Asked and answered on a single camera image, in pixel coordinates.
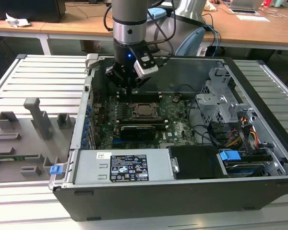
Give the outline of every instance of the desk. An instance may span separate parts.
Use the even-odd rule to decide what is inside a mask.
[[[33,22],[33,26],[13,28],[5,21],[0,21],[0,35],[38,38],[46,55],[51,54],[48,43],[50,38],[113,40],[112,33],[109,33],[103,26],[105,5],[83,6],[76,3],[66,3],[66,5],[66,13],[60,23]],[[216,7],[230,13],[222,1]],[[272,8],[272,10],[277,10],[288,17],[288,8]],[[205,13],[211,13],[214,18],[215,29],[222,36],[221,46],[288,50],[288,18],[276,18],[267,14],[265,17],[270,21],[268,23],[242,21],[236,15],[229,15],[220,9],[216,12],[204,11],[203,14]],[[109,13],[109,18],[107,18],[109,27],[112,26],[111,16]],[[204,18],[207,23],[211,22],[209,15]],[[212,40],[212,33],[206,33],[201,47],[208,47]]]
[[[216,7],[232,13],[222,1]],[[270,7],[269,9],[276,10],[288,17],[288,8]],[[266,14],[265,18],[270,22],[242,21],[236,15],[229,15],[223,10],[203,12],[203,14],[210,13],[212,15],[214,27],[222,37],[221,46],[288,50],[288,18],[278,18]],[[208,24],[211,24],[209,15],[204,18]],[[208,46],[212,40],[212,33],[206,33],[202,45]]]

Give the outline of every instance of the open computer chassis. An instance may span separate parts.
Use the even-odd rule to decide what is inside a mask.
[[[172,58],[131,99],[105,79],[112,62],[88,56],[65,174],[50,179],[72,219],[255,210],[288,194],[288,133],[233,60]]]

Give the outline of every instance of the aluminum extrusion table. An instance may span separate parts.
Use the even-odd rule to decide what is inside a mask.
[[[77,117],[86,76],[84,62],[85,57],[78,56],[28,55],[16,59],[0,80],[0,111],[30,117],[29,111],[22,107],[25,97],[39,97],[41,109],[49,116],[70,113]],[[265,65],[256,61],[236,61],[236,64],[288,131],[288,88]],[[288,230],[288,195],[257,211],[75,222],[48,189],[48,181],[3,183],[0,184],[0,230],[11,227],[22,230]]]

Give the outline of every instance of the power supply label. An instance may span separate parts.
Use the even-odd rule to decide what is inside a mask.
[[[112,182],[148,181],[146,155],[111,156]]]

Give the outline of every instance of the computer tower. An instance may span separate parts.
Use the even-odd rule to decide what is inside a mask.
[[[66,11],[64,0],[0,0],[0,20],[13,18],[58,23]]]

